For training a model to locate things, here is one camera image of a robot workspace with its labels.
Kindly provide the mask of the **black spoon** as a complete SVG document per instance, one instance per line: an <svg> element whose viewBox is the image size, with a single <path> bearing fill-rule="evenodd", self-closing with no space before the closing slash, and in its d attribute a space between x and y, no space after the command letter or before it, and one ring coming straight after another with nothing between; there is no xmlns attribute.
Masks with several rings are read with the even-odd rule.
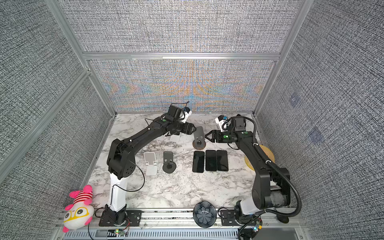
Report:
<svg viewBox="0 0 384 240"><path fill-rule="evenodd" d="M283 215L276 215L277 216L277 219L283 223L283 224L288 224L289 223L289 218L287 216L283 216Z"/></svg>

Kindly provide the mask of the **white folding phone stand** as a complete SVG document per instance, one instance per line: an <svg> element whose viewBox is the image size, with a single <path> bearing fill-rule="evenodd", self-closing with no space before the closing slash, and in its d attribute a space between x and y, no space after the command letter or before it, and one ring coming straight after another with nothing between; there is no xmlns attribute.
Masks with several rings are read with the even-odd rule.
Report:
<svg viewBox="0 0 384 240"><path fill-rule="evenodd" d="M146 175L155 176L158 171L158 161L156 159L156 154L154 152L145 152L144 160L146 163Z"/></svg>

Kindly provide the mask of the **teal edged phone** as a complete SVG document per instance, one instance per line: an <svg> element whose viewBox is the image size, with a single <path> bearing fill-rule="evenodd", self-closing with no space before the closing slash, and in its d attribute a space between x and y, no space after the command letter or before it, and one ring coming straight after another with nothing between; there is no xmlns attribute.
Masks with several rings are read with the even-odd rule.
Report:
<svg viewBox="0 0 384 240"><path fill-rule="evenodd" d="M217 151L206 150L206 171L216 172L217 171Z"/></svg>

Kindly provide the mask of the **pink white plush toy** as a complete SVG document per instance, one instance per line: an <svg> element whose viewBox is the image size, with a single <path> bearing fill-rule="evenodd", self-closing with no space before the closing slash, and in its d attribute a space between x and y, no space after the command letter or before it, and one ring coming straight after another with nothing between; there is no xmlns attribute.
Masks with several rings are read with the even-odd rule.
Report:
<svg viewBox="0 0 384 240"><path fill-rule="evenodd" d="M66 214L63 221L63 233L69 230L77 230L88 225L94 215L93 187L86 185L82 190L72 191L69 197L73 203L65 207Z"/></svg>

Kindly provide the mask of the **black phone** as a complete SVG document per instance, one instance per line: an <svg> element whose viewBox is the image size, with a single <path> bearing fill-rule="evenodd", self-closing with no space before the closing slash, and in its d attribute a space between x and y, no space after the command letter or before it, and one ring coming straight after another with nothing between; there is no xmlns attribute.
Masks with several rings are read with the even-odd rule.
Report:
<svg viewBox="0 0 384 240"><path fill-rule="evenodd" d="M205 152L195 151L193 159L193 172L203 173L205 165Z"/></svg>

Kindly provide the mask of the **dark grey cased phone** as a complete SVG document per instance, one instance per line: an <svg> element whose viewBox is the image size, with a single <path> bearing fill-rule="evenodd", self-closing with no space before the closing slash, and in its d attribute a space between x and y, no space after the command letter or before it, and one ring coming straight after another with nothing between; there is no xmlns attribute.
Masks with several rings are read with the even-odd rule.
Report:
<svg viewBox="0 0 384 240"><path fill-rule="evenodd" d="M194 143L203 143L205 141L204 129L202 126L196 127L196 131L194 132Z"/></svg>

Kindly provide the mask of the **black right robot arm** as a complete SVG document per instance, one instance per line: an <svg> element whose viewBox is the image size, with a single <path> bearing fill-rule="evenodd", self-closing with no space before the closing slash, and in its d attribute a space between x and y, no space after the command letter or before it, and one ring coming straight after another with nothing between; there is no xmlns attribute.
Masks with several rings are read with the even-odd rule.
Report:
<svg viewBox="0 0 384 240"><path fill-rule="evenodd" d="M235 218L239 224L245 224L251 216L271 213L281 218L298 215L302 208L298 191L290 181L290 173L286 168L277 166L260 147L252 132L221 132L212 130L205 135L212 143L235 143L249 159L255 171L252 196L238 201L235 205ZM277 208L291 204L291 192L297 199L296 209L291 213L282 213Z"/></svg>

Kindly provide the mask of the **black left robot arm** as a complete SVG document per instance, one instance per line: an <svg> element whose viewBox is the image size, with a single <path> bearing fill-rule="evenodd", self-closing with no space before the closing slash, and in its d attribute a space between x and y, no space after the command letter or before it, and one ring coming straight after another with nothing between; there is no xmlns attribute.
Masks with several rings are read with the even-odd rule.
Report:
<svg viewBox="0 0 384 240"><path fill-rule="evenodd" d="M162 115L135 135L123 140L113 140L107 158L111 188L110 197L102 215L104 220L115 226L126 223L126 193L129 192L127 189L129 176L138 167L136 154L142 148L168 132L192 135L196 130L192 123L184 123L174 117Z"/></svg>

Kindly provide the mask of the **dark grey round phone stand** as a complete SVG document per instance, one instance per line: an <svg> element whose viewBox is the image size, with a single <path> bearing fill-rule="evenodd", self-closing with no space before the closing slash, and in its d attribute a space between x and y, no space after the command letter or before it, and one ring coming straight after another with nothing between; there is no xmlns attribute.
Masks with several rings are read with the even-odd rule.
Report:
<svg viewBox="0 0 384 240"><path fill-rule="evenodd" d="M167 174L173 173L177 168L174 162L174 154L172 152L164 152L163 159L163 171Z"/></svg>

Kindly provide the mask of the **green edged phone far right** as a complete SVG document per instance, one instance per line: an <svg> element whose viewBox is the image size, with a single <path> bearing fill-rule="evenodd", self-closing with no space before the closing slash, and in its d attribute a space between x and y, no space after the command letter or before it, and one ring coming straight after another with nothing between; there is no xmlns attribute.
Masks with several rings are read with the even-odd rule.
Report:
<svg viewBox="0 0 384 240"><path fill-rule="evenodd" d="M217 171L228 172L228 152L224 150L217 150Z"/></svg>

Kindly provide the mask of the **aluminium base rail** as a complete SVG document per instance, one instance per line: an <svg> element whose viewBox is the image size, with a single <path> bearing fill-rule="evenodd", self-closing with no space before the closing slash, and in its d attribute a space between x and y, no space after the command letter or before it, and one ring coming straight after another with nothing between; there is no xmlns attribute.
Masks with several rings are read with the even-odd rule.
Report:
<svg viewBox="0 0 384 240"><path fill-rule="evenodd" d="M63 232L64 213L54 229L52 240L236 240L239 234L256 234L256 240L310 240L309 229L301 215L283 224L273 214L261 216L262 227L254 223L243 228L223 209L212 227L202 228L193 218L192 208L131 209L130 227L100 227L94 218L86 227Z"/></svg>

